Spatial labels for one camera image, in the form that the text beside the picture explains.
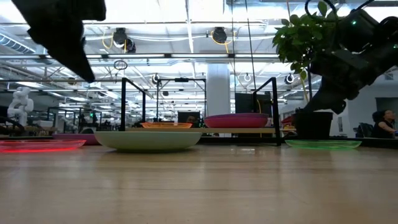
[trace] black pot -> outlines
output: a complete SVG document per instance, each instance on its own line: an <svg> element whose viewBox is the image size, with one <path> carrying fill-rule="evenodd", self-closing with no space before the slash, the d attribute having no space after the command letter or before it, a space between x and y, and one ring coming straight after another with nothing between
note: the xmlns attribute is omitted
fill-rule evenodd
<svg viewBox="0 0 398 224"><path fill-rule="evenodd" d="M294 114L294 126L300 139L328 139L333 113L299 112Z"/></svg>

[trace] black cable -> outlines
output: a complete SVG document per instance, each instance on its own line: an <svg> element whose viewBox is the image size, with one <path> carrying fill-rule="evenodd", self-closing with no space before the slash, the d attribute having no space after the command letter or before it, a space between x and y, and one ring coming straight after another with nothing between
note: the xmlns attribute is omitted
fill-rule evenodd
<svg viewBox="0 0 398 224"><path fill-rule="evenodd" d="M310 1L312 1L312 0L307 0L307 1L305 2L305 4L304 4L304 10L305 10L305 13L307 13L307 15L308 15L311 19L313 19L313 20L315 20L315 21L318 21L318 22L335 22L336 24L338 23L337 9L336 9L336 7L335 7L335 5L334 5L333 3L331 3L329 0L323 0L324 2L326 2L326 4L329 5L329 7L331 8L331 10L333 11L333 13L334 13L334 15L335 15L335 19L321 19L321 18L319 18L319 17L317 17L317 16L313 16L313 15L310 13L310 11L308 10L308 4L310 3Z"/></svg>
<svg viewBox="0 0 398 224"><path fill-rule="evenodd" d="M251 65L253 69L253 82L254 82L254 89L257 90L256 86L256 74L254 73L254 58L253 58L253 47L251 44L251 32L250 32L250 21L249 21L249 11L248 11L248 0L244 0L246 5L246 14L248 15L248 29L249 29L249 41L250 41L250 54L251 54Z"/></svg>
<svg viewBox="0 0 398 224"><path fill-rule="evenodd" d="M234 97L236 96L236 60L235 60L235 30L234 30L234 1L231 1L231 14L232 14L232 53L234 54Z"/></svg>
<svg viewBox="0 0 398 224"><path fill-rule="evenodd" d="M358 6L355 10L362 9L363 7L367 6L368 4L372 3L374 0L367 0L362 5Z"/></svg>
<svg viewBox="0 0 398 224"><path fill-rule="evenodd" d="M338 34L337 34L337 32L338 32L338 22L339 22L339 18L338 18L338 15L337 15L337 9L336 9L336 7L335 7L335 5L333 4L333 3L331 3L329 0L323 0L324 2L326 2L328 5L329 5L329 7L331 8L331 10L333 11L333 13L334 13L334 15L335 15L335 19L333 19L333 20L329 20L329 19L321 19L321 18L319 18L319 17L317 17L317 16L313 16L311 13L310 13L310 11L308 10L308 4L310 3L310 1L311 0L307 0L306 2L305 2L305 5L304 5L304 10L305 10L305 13L307 13L307 15L311 18L311 19L313 19L313 20L315 20L315 21L318 21L318 22L334 22L336 25L335 25L335 28L334 28L334 30L333 30L333 34L331 35L332 36L332 45L333 45L333 47L337 47L338 46L338 41L337 41L337 36L338 36Z"/></svg>

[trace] white plate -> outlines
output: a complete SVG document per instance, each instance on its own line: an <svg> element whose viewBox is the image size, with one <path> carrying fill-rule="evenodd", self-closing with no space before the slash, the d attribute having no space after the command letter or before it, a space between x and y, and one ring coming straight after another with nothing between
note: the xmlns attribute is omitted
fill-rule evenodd
<svg viewBox="0 0 398 224"><path fill-rule="evenodd" d="M106 147L121 151L174 151L194 146L202 133L98 131L95 138Z"/></svg>

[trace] pillar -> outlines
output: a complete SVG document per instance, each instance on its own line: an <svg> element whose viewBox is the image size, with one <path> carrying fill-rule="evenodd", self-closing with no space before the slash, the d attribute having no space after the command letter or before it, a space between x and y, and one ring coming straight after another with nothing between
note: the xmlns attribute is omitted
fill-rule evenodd
<svg viewBox="0 0 398 224"><path fill-rule="evenodd" d="M228 64L208 64L207 116L231 113Z"/></svg>

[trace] green plate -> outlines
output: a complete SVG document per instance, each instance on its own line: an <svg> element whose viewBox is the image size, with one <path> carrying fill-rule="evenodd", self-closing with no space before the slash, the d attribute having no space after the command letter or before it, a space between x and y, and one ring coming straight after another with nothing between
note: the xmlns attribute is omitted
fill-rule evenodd
<svg viewBox="0 0 398 224"><path fill-rule="evenodd" d="M286 144L299 149L316 150L352 150L361 145L361 141L321 141L321 140L286 140Z"/></svg>

